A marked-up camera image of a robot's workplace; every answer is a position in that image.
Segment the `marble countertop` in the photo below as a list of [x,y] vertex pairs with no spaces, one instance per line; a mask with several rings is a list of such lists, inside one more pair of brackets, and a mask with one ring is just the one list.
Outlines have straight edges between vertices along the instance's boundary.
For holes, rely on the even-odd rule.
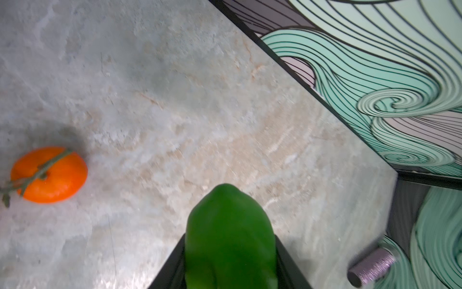
[[63,145],[68,201],[0,209],[0,287],[145,289],[195,204],[255,198],[314,289],[352,288],[396,173],[206,0],[2,4],[0,178]]

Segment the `orange tomato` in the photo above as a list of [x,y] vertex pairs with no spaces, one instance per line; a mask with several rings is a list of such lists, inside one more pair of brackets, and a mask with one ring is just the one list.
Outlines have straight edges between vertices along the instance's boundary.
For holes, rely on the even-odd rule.
[[[64,152],[65,148],[39,148],[20,158],[11,169],[11,181],[30,178],[50,159]],[[24,192],[26,200],[36,203],[54,203],[73,196],[83,186],[88,175],[85,161],[75,152],[68,154],[46,172],[46,176],[34,180]]]

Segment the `glittery cylinder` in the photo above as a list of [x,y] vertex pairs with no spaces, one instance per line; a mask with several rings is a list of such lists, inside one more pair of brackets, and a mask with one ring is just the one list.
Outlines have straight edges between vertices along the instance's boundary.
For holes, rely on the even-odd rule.
[[385,276],[390,266],[396,261],[393,255],[383,248],[378,248],[348,271],[348,281],[356,288]]

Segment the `mint green swirl pattern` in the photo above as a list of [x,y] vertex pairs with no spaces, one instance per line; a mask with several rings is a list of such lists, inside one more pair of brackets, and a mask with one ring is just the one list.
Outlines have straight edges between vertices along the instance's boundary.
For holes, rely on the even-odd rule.
[[374,1],[289,0],[315,26],[339,43],[379,55],[425,72],[440,84],[438,94],[404,91],[405,101],[416,105],[391,111],[396,95],[366,94],[358,109],[376,117],[413,117],[452,110],[462,106],[462,1],[400,0]]
[[387,275],[375,282],[375,289],[417,289],[411,265],[402,249],[389,237],[385,236],[379,243],[382,247],[392,247],[398,252],[398,261],[395,262]]
[[432,187],[411,236],[419,289],[462,288],[462,191]]
[[406,135],[383,118],[372,116],[371,106],[391,116],[434,101],[440,90],[428,74],[368,54],[316,30],[282,29],[262,40],[279,57],[296,57],[308,63],[316,75],[315,89],[388,162],[462,176],[462,166],[454,163],[452,152]]
[[462,107],[456,107],[456,108],[452,109],[452,111],[462,113]]

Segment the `bell pepper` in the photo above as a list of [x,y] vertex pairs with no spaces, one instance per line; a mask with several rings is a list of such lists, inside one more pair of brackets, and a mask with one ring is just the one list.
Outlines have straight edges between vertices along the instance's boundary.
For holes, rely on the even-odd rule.
[[231,184],[216,186],[188,218],[188,289],[277,289],[275,242],[254,199]]

